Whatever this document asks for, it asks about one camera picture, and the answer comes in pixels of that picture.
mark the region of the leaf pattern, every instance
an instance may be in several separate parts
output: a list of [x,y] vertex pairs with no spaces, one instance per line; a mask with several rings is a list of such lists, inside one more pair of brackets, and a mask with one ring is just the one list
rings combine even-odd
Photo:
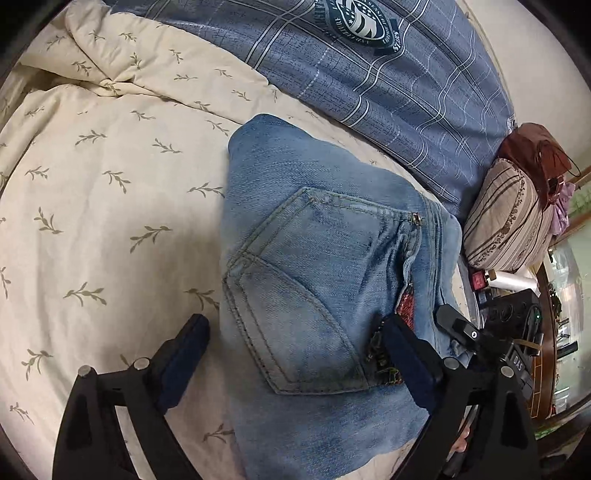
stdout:
[[217,428],[217,430],[215,432],[206,433],[205,435],[203,435],[203,441],[206,442],[209,437],[214,437],[214,438],[217,438],[218,440],[221,440],[223,443],[227,443],[226,439],[224,437],[228,436],[228,435],[233,435],[233,434],[234,434],[234,430],[224,430],[223,423],[222,423]]
[[184,293],[189,293],[190,295],[195,295],[198,299],[199,299],[199,303],[201,304],[201,310],[203,310],[203,308],[205,307],[205,303],[209,303],[210,305],[213,305],[213,307],[219,311],[220,309],[220,304],[218,302],[216,302],[212,297],[211,294],[213,293],[213,290],[208,290],[208,291],[199,291],[196,288],[190,288],[188,290],[185,290]]
[[199,77],[190,77],[189,75],[180,75],[177,73],[177,76],[173,78],[173,80],[197,80]]
[[306,113],[309,113],[310,116],[312,118],[316,118],[317,120],[319,120],[320,118],[318,117],[318,115],[316,115],[314,112],[310,111],[310,110],[306,110]]
[[214,130],[215,129],[218,129],[219,131],[223,132],[223,134],[228,137],[228,132],[230,130],[226,130],[225,128],[222,128],[222,123],[221,122],[219,122],[217,124],[217,123],[213,122],[212,120],[205,120],[205,121],[211,123],[211,125],[212,125],[212,127],[213,127]]
[[18,406],[18,402],[14,404],[14,406],[10,405],[10,411],[15,411],[21,416],[21,420],[25,421],[25,417],[29,419],[29,421],[35,425],[35,422],[31,420],[29,416],[29,412],[27,410],[23,410],[21,407]]
[[45,107],[37,107],[34,110],[29,110],[27,113],[25,113],[25,116],[35,116],[36,114],[38,114],[39,112],[42,112],[43,110],[45,110]]
[[23,366],[27,367],[27,371],[25,372],[25,377],[26,377],[27,381],[29,381],[29,374],[31,373],[31,367],[33,365],[35,365],[35,363],[36,363],[37,364],[37,371],[39,372],[39,375],[41,375],[41,366],[40,366],[41,359],[42,358],[51,358],[51,357],[53,357],[53,355],[50,355],[45,350],[41,350],[40,353],[35,353],[30,348],[27,349],[27,352],[29,353],[29,355],[31,355],[31,358],[29,359],[28,362],[21,362],[21,364]]
[[7,285],[10,285],[12,282],[4,276],[5,270],[6,270],[6,267],[0,268],[0,280],[2,280],[2,288],[4,288],[4,295],[6,296],[6,299],[8,300]]
[[229,73],[226,73],[227,70],[222,70],[222,69],[214,69],[217,70],[220,73],[220,76],[224,75],[224,77],[228,77],[229,79],[232,78],[232,75],[230,75]]
[[136,247],[144,240],[146,240],[148,238],[152,238],[152,243],[155,244],[156,237],[160,234],[160,232],[172,232],[172,230],[165,225],[161,225],[160,228],[153,228],[153,227],[150,227],[149,225],[145,225],[144,228],[147,230],[147,232],[144,233],[142,236],[129,237],[130,240],[135,242],[133,244],[133,246],[129,249],[130,254],[132,254],[134,252],[134,250],[136,249]]
[[246,92],[239,92],[238,90],[232,90],[234,95],[238,95],[240,98],[244,98],[247,102],[250,102],[250,98],[246,98]]
[[40,177],[47,180],[47,172],[48,171],[49,171],[49,168],[46,168],[45,170],[41,170],[41,165],[39,165],[35,170],[29,170],[27,173],[25,173],[25,177],[27,175],[31,174],[31,180],[35,180],[35,175],[39,175]]
[[181,56],[182,53],[179,52],[179,51],[176,51],[174,48],[169,48],[168,51],[171,51],[173,53],[174,58],[177,59],[177,63],[180,64],[181,63],[181,60],[183,60],[183,58]]
[[118,89],[118,88],[115,86],[115,82],[110,82],[110,83],[107,83],[107,84],[105,85],[105,88],[109,89],[109,90],[110,90],[111,92],[113,92],[115,95],[119,95],[119,93],[118,93],[118,92],[120,92],[120,91],[121,91],[120,89]]
[[203,198],[206,197],[205,193],[206,192],[213,192],[213,193],[217,193],[218,195],[221,195],[222,198],[226,198],[226,196],[222,193],[222,187],[208,187],[209,182],[205,182],[203,185],[201,185],[200,187],[192,187],[187,193],[191,193],[191,192],[201,192],[201,194],[203,195]]
[[101,36],[100,36],[100,35],[99,35],[99,34],[96,32],[96,30],[94,30],[94,32],[90,32],[90,33],[89,33],[89,35],[92,35],[92,36],[93,36],[93,38],[94,38],[95,40],[104,40],[104,39],[105,39],[104,37],[101,37]]
[[109,176],[109,185],[111,185],[113,183],[113,180],[116,181],[117,183],[119,183],[119,186],[123,189],[123,193],[127,193],[127,189],[125,188],[125,184],[126,183],[131,183],[129,180],[124,180],[120,177],[120,175],[122,174],[122,171],[110,171],[107,170],[106,172],[103,173],[103,175],[108,175]]
[[66,38],[65,35],[56,35],[53,40],[50,40],[50,41],[46,42],[47,43],[47,50],[46,51],[49,51],[49,49],[52,48],[53,45],[56,45],[56,44],[59,45],[60,42],[64,38]]
[[2,114],[5,115],[8,112],[10,105],[8,104],[8,100],[5,98],[2,99]]
[[169,144],[168,147],[164,145],[158,138],[154,138],[156,143],[152,144],[153,147],[162,148],[160,153],[182,153],[181,150],[175,150],[172,144]]
[[105,299],[101,298],[99,296],[99,293],[101,293],[104,288],[97,288],[96,290],[85,290],[86,286],[88,285],[88,282],[84,282],[82,284],[82,286],[74,291],[74,290],[70,290],[68,293],[66,293],[63,298],[67,299],[69,297],[76,297],[78,300],[80,300],[80,306],[83,307],[84,306],[84,300],[82,300],[82,297],[90,297],[93,300],[96,300],[100,303],[102,303],[103,305],[107,305],[107,302]]
[[129,113],[133,113],[133,114],[137,115],[138,116],[138,121],[142,121],[142,119],[143,120],[153,120],[154,118],[156,118],[154,116],[146,116],[145,113],[138,112],[137,110],[132,110]]
[[84,72],[87,77],[90,76],[88,72],[92,70],[92,67],[90,67],[86,64],[86,60],[74,61],[72,63],[72,66],[74,66],[74,65],[76,66],[77,72],[79,72],[79,73]]
[[139,58],[136,52],[134,52],[133,55],[130,55],[129,57],[131,59],[131,64],[139,69],[139,64],[142,62]]
[[78,135],[78,138],[80,138],[80,140],[76,142],[76,145],[87,140],[92,140],[92,142],[94,143],[97,138],[107,138],[107,136],[105,134],[98,134],[94,130],[90,130],[89,135]]
[[200,110],[203,110],[204,112],[207,113],[212,113],[212,111],[210,109],[208,109],[208,106],[211,106],[211,104],[209,103],[201,103],[199,100],[196,100],[195,102],[197,104],[197,108],[199,108]]
[[172,99],[170,97],[162,96],[162,97],[160,97],[160,100],[162,100],[165,103],[172,103],[173,106],[180,105],[180,103],[178,103],[176,100],[174,100],[174,99]]
[[43,215],[43,210],[41,210],[41,207],[39,207],[39,216],[35,217],[33,220],[35,220],[36,222],[41,222],[43,224],[43,226],[39,229],[40,232],[44,230],[49,230],[54,235],[57,235],[58,233],[63,233],[62,230],[57,230],[56,228],[54,228],[53,215],[51,216],[49,221],[47,221],[47,219]]
[[133,33],[131,33],[131,32],[123,32],[117,36],[123,37],[124,39],[129,40],[129,41],[136,41],[138,39],[138,37],[134,37]]

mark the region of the back pocket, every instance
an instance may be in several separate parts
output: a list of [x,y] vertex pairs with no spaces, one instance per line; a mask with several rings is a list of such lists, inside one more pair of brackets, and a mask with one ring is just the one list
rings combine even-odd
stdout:
[[232,257],[223,279],[230,312],[261,373],[280,394],[365,390],[367,301],[410,281],[420,247],[416,213],[303,188]]

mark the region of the blue denim jeans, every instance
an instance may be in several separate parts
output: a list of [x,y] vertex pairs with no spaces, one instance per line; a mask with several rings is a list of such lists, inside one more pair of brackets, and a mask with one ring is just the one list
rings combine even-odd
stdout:
[[457,220],[406,180],[283,120],[229,143],[220,324],[230,413],[251,480],[330,480],[416,437],[428,414],[366,360],[376,315],[412,280],[415,333],[455,356]]

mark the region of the purple cloth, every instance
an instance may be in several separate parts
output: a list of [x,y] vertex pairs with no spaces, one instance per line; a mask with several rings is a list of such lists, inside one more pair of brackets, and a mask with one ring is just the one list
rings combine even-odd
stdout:
[[552,235],[560,235],[569,226],[569,203],[574,195],[574,188],[574,183],[565,182],[562,191],[558,195],[558,200],[554,205],[552,225],[550,225]]

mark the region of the screw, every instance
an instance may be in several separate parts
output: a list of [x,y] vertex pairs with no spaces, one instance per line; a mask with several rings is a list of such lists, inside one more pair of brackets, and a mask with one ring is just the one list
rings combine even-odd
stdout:
[[143,370],[145,368],[148,368],[149,365],[150,365],[150,359],[148,359],[146,357],[138,358],[134,362],[134,367],[136,370]]
[[460,367],[460,362],[458,362],[455,358],[448,356],[443,361],[443,365],[445,365],[449,370],[457,370]]
[[92,372],[92,367],[90,365],[82,365],[78,369],[78,375],[82,378],[88,377],[88,375],[90,375],[90,372]]
[[513,375],[515,375],[513,369],[511,367],[508,367],[507,365],[501,367],[501,373],[507,378],[511,378]]

